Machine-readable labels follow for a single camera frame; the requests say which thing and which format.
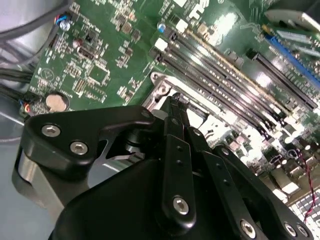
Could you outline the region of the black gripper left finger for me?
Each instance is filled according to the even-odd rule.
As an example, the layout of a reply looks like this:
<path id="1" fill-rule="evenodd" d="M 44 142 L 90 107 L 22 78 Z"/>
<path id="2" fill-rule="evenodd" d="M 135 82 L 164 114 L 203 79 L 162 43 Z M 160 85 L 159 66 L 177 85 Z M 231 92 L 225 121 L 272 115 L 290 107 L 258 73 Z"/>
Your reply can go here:
<path id="1" fill-rule="evenodd" d="M 15 190 L 47 209 L 57 231 L 188 231 L 197 220 L 189 103 L 30 117 Z"/>

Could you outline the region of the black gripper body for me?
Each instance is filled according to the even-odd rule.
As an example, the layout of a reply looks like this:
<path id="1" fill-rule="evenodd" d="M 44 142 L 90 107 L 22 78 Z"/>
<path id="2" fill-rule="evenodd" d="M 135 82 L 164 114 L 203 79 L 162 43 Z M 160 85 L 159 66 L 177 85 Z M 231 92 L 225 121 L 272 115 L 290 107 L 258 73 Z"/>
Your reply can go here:
<path id="1" fill-rule="evenodd" d="M 51 233 L 52 240 L 172 240 L 161 210 L 163 180 L 172 188 L 193 187 L 195 225 L 182 240 L 230 240 L 228 220 L 218 196 L 209 192 L 203 177 L 192 183 L 181 175 L 181 160 L 171 167 L 161 161 L 137 163 L 73 199 L 60 214 Z"/>

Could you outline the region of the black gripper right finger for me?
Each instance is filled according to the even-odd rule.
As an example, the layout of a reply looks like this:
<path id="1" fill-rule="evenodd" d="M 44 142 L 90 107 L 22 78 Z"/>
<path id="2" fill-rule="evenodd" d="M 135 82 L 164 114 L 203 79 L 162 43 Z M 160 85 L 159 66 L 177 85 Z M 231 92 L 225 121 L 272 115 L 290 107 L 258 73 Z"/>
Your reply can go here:
<path id="1" fill-rule="evenodd" d="M 179 115 L 196 162 L 222 204 L 219 220 L 228 221 L 231 240 L 311 240 L 313 235 L 274 193 L 228 148 L 211 149 L 204 135 L 192 127 L 189 103 L 179 102 Z"/>

